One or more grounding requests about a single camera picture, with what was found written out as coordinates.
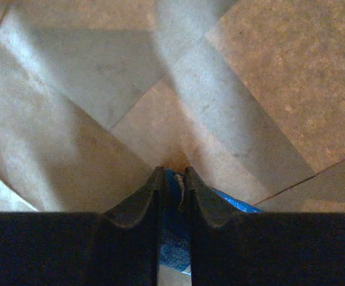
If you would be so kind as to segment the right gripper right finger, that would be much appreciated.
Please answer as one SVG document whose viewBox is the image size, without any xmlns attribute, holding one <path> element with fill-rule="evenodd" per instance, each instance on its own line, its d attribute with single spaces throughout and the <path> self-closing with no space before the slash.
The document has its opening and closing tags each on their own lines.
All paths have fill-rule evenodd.
<svg viewBox="0 0 345 286">
<path fill-rule="evenodd" d="M 185 169 L 193 285 L 345 285 L 345 213 L 244 213 Z"/>
</svg>

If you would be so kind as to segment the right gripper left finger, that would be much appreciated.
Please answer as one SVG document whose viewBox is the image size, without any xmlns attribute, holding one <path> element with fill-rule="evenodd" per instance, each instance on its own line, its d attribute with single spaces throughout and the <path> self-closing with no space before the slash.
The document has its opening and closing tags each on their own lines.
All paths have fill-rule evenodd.
<svg viewBox="0 0 345 286">
<path fill-rule="evenodd" d="M 0 285 L 156 285 L 162 167 L 104 213 L 0 212 Z"/>
</svg>

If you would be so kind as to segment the small blue snack bar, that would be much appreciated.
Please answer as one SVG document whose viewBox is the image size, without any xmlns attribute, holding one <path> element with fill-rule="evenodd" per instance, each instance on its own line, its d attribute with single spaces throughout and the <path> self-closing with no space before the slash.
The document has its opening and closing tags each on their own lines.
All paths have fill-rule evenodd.
<svg viewBox="0 0 345 286">
<path fill-rule="evenodd" d="M 262 210 L 208 186 L 193 167 L 165 170 L 169 201 L 163 211 L 160 262 L 186 275 L 219 278 L 242 263 L 239 231 L 229 223 Z"/>
</svg>

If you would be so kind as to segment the brown paper bag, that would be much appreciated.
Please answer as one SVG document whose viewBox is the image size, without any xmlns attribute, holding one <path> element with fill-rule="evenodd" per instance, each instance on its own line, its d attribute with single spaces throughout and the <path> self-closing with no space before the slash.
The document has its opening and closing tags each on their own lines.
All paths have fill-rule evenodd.
<svg viewBox="0 0 345 286">
<path fill-rule="evenodd" d="M 345 213 L 345 1 L 0 1 L 0 212 L 104 213 L 157 167 Z"/>
</svg>

